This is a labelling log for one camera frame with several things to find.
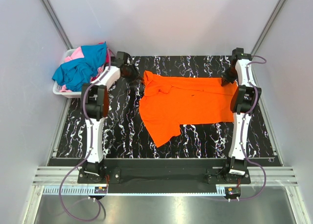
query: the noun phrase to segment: blue cloth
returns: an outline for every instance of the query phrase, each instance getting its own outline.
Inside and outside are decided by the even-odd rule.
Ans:
[[[84,58],[63,63],[55,71],[52,79],[68,90],[82,91],[84,83],[90,83],[91,77],[98,74],[107,57],[107,44],[82,46]]]

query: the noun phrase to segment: pink cloth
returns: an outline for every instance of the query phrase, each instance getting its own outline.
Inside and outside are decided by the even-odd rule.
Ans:
[[[79,59],[79,58],[84,58],[84,54],[83,54],[83,51],[82,51],[82,48],[81,47],[78,47],[73,53],[71,56],[67,56],[65,59],[64,59],[64,63],[66,62],[69,62],[69,61],[72,61],[74,59]],[[102,65],[101,67],[98,68],[98,74],[95,76],[95,77],[92,77],[90,82],[91,81],[94,81],[95,79],[98,78],[98,76],[103,72],[104,70],[104,66]],[[60,92],[72,92],[71,90],[68,90],[66,85],[63,85]]]

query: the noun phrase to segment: pile of clothes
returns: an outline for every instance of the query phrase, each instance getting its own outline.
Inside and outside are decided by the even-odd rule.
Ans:
[[[62,86],[60,92],[82,91],[84,83],[95,80],[104,69],[108,59],[107,44],[84,45],[77,48],[71,56],[55,71],[52,79]]]

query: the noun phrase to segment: garment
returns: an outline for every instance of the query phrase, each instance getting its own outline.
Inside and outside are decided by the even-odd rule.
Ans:
[[[91,77],[98,74],[107,56],[107,44],[81,46],[83,57],[61,64],[52,79],[60,86],[66,85],[71,91],[81,91],[84,83],[90,83]]]
[[[181,124],[233,122],[231,99],[237,85],[221,78],[163,77],[144,73],[139,113],[157,147],[180,135]]]

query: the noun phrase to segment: white basket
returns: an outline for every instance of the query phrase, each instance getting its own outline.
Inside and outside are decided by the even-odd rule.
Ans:
[[[67,56],[71,56],[72,53],[75,51],[76,49],[69,49],[67,52],[65,52],[65,54],[63,55],[62,57],[62,61],[61,61],[61,64],[64,63],[64,59],[67,57]],[[54,82],[54,85],[53,85],[53,93],[54,94],[59,94],[59,95],[63,95],[64,97],[66,98],[80,98],[81,97],[81,92],[60,92],[62,86],[59,86],[58,83],[55,81]]]

